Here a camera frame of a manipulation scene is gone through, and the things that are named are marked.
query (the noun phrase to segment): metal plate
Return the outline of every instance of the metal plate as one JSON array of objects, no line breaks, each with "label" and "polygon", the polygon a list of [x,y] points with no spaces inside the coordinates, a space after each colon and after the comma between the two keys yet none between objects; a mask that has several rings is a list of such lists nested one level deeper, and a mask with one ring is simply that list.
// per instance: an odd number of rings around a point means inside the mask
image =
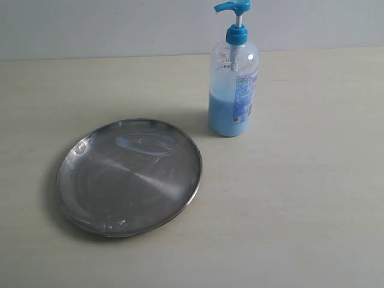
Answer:
[{"label": "metal plate", "polygon": [[61,164],[56,187],[63,213],[90,232],[129,237],[176,217],[200,182],[200,152],[161,121],[129,119],[85,136]]}]

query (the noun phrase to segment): bottle label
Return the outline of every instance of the bottle label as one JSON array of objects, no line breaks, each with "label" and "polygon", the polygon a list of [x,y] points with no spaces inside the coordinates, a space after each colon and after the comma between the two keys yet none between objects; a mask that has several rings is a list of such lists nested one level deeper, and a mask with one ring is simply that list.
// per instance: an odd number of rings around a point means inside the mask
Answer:
[{"label": "bottle label", "polygon": [[235,103],[233,105],[232,123],[242,123],[251,115],[253,94],[258,70],[236,77]]}]

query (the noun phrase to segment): soap dispenser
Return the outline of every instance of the soap dispenser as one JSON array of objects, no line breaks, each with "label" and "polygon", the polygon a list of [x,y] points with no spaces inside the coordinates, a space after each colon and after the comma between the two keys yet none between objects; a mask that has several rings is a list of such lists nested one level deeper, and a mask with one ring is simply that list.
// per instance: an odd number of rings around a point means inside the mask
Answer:
[{"label": "soap dispenser", "polygon": [[236,23],[227,30],[226,40],[211,53],[209,87],[209,126],[219,135],[233,137],[250,125],[254,89],[259,71],[259,53],[247,41],[242,15],[251,8],[250,0],[232,0],[214,7],[216,12],[232,10]]}]

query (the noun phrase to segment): table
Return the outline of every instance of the table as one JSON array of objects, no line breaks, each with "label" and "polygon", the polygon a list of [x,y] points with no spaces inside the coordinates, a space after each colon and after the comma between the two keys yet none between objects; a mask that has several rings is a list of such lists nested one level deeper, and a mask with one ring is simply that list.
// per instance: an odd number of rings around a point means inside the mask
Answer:
[{"label": "table", "polygon": [[[384,47],[261,53],[249,131],[207,126],[207,55],[0,63],[0,287],[384,285]],[[201,150],[167,225],[100,239],[55,205],[89,131],[149,117]]]}]

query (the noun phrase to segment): wall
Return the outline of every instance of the wall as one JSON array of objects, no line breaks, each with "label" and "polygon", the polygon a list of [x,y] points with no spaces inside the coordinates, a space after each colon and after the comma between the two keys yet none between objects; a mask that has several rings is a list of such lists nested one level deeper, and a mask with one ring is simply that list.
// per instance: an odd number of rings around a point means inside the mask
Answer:
[{"label": "wall", "polygon": [[[0,0],[0,60],[208,53],[220,0]],[[260,50],[384,45],[384,0],[253,0]]]}]

